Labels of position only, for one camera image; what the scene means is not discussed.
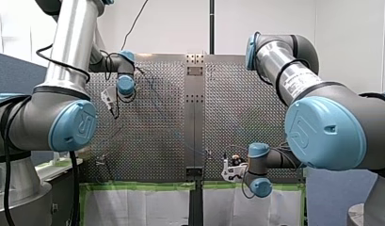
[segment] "perforated metal panel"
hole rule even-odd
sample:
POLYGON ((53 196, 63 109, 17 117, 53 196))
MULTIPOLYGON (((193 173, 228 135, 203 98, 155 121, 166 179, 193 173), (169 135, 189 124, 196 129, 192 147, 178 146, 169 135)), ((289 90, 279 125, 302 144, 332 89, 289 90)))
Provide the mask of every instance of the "perforated metal panel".
MULTIPOLYGON (((83 181, 184 181, 185 168, 195 162, 191 157, 205 153, 210 154, 210 159, 202 161, 205 180, 222 180, 224 152, 246 157, 251 142, 272 146, 283 142, 285 107, 270 86, 245 70, 243 56, 204 56, 201 76, 205 77, 205 87, 196 88, 204 95, 195 94, 195 99, 190 95, 195 91, 190 88, 191 77, 186 79, 190 75, 184 55, 137 56, 136 60, 146 74, 136 73, 136 99, 130 104, 120 103, 116 121, 100 98, 104 89, 115 84, 116 75, 108 81, 103 73, 91 76, 88 93, 97 106, 99 123, 90 150, 82 153, 83 181), (204 117, 186 117, 190 102, 198 99, 204 117), (190 133, 191 126, 203 129, 190 133), (194 151, 188 145, 194 143, 191 140, 195 144, 201 140, 203 150, 194 151)), ((273 169, 269 178, 276 183, 296 183, 302 172, 273 169)))
POLYGON ((184 180, 184 56, 139 58, 137 92, 130 104, 120 103, 115 121, 101 101, 101 92, 115 84, 95 73, 88 93, 98 109, 98 128, 85 153, 87 182, 184 180), (107 163, 97 165, 103 158, 107 163))
MULTIPOLYGON (((204 147, 211 159, 206 162, 206 179, 221 180, 224 153, 247 159, 252 142, 284 142, 285 111, 275 90, 245 69, 244 56, 207 56, 204 147)), ((302 170, 271 169, 268 178, 296 183, 302 170)))

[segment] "vertical metal pole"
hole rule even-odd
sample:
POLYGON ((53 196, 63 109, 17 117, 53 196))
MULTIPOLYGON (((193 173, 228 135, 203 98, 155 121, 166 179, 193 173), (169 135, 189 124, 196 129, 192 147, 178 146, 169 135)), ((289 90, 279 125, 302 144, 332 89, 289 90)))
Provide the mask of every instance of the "vertical metal pole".
POLYGON ((202 157, 204 126, 204 55, 187 55, 185 71, 186 179, 195 182, 189 194, 188 226, 203 225, 202 157))
POLYGON ((215 0, 210 0, 210 54, 215 53, 215 0))

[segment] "white wall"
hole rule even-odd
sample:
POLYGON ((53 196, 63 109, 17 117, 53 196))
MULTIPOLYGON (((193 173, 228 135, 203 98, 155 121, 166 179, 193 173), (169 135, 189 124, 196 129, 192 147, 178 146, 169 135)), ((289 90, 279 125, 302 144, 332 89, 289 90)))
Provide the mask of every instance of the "white wall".
MULTIPOLYGON (((145 0, 117 0, 98 20, 106 50, 122 46, 145 0)), ((149 1, 126 48, 135 53, 184 54, 208 49, 209 7, 206 0, 149 1)))
POLYGON ((385 0, 317 0, 315 36, 323 78, 383 90, 385 0))
MULTIPOLYGON (((118 51, 144 0, 117 1, 99 19, 105 47, 118 51)), ((298 33, 314 40, 314 0, 216 0, 216 54, 245 54, 248 37, 298 33)), ((127 41, 136 53, 209 52, 209 1, 150 1, 127 41)))
POLYGON ((34 0, 0 1, 0 53, 46 66, 35 52, 52 43, 55 31, 34 0))
POLYGON ((314 42, 315 0, 216 0, 216 54, 244 55, 248 38, 298 34, 314 42))
MULTIPOLYGON (((46 65, 34 52, 53 41, 56 24, 34 0, 0 1, 0 53, 46 65)), ((105 50, 117 52, 144 0, 116 0, 98 19, 105 50)), ((216 0, 216 53, 243 55, 255 31, 314 41, 315 0, 216 0)), ((127 49, 135 53, 209 52, 209 1, 149 1, 127 49)))

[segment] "black cable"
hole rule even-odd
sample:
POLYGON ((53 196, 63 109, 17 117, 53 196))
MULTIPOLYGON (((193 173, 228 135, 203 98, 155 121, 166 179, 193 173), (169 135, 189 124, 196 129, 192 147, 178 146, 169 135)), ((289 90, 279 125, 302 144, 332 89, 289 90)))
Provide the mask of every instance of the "black cable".
POLYGON ((70 152, 70 159, 72 160, 72 177, 73 177, 73 195, 72 195, 72 226, 78 225, 79 219, 79 202, 80 202, 80 182, 78 179, 78 166, 75 152, 70 152))
POLYGON ((63 63, 63 62, 60 62, 60 61, 51 59, 51 58, 49 58, 48 56, 45 56, 45 55, 43 55, 43 54, 41 53, 41 52, 43 52, 43 51, 46 51, 46 50, 49 50, 50 48, 52 48, 52 45, 53 45, 53 44, 50 44, 50 45, 48 45, 48 46, 45 47, 45 48, 42 48, 42 49, 37 50, 37 51, 36 51, 37 56, 42 57, 42 58, 44 58, 44 59, 46 59, 46 60, 48 60, 48 61, 50 61, 50 62, 53 62, 53 63, 55 63, 55 64, 57 64, 57 65, 59 65, 59 66, 62 66, 62 67, 64 67, 64 68, 70 68, 70 69, 73 69, 73 70, 78 71, 78 72, 80 72, 80 73, 83 73, 83 74, 87 77, 86 83, 88 83, 89 80, 90 80, 90 75, 89 75, 89 73, 87 73, 86 71, 84 71, 84 70, 82 70, 82 69, 79 69, 79 68, 76 68, 76 67, 74 67, 74 66, 72 66, 72 65, 69 65, 69 64, 66 64, 66 63, 63 63))
MULTIPOLYGON (((4 211, 5 217, 7 219, 7 223, 9 226, 14 226, 14 222, 9 210, 9 189, 10 189, 10 177, 11 177, 11 165, 10 165, 10 150, 9 150, 9 131, 10 126, 12 125, 16 115, 20 112, 20 110, 30 101, 31 96, 26 96, 20 103, 20 106, 14 114, 8 119, 8 123, 5 127, 5 137, 4 137, 4 152, 5 152, 5 165, 6 165, 6 175, 5 175, 5 188, 4 188, 4 211)), ((10 104, 10 108, 13 108, 17 103, 13 102, 10 104)))
POLYGON ((136 19, 134 20, 133 25, 131 26, 130 31, 128 31, 128 33, 125 35, 124 43, 122 44, 121 50, 124 49, 124 47, 125 47, 125 42, 127 42, 128 36, 131 34, 131 32, 133 32, 134 26, 136 26, 136 22, 138 21, 138 18, 139 18, 139 16, 141 15, 141 13, 142 13, 143 9, 145 8, 146 4, 148 3, 148 1, 149 1, 149 0, 146 0, 145 3, 142 5, 142 8, 141 8, 141 10, 139 11, 138 15, 136 16, 136 19))
POLYGON ((105 50, 101 50, 101 52, 106 54, 106 56, 104 57, 104 67, 106 68, 106 70, 104 72, 104 80, 109 81, 110 77, 112 76, 113 67, 114 67, 113 59, 112 59, 112 57, 110 57, 113 54, 108 54, 107 51, 105 51, 105 50))

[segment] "white cloth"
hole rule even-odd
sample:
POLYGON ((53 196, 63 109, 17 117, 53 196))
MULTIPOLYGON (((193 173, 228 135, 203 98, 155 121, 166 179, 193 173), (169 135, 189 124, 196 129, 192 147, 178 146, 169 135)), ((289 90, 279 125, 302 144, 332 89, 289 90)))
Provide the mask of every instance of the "white cloth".
MULTIPOLYGON (((274 190, 248 200, 241 188, 205 189, 204 225, 300 226, 302 194, 274 190)), ((93 190, 84 205, 86 226, 181 226, 188 223, 189 191, 93 190)))

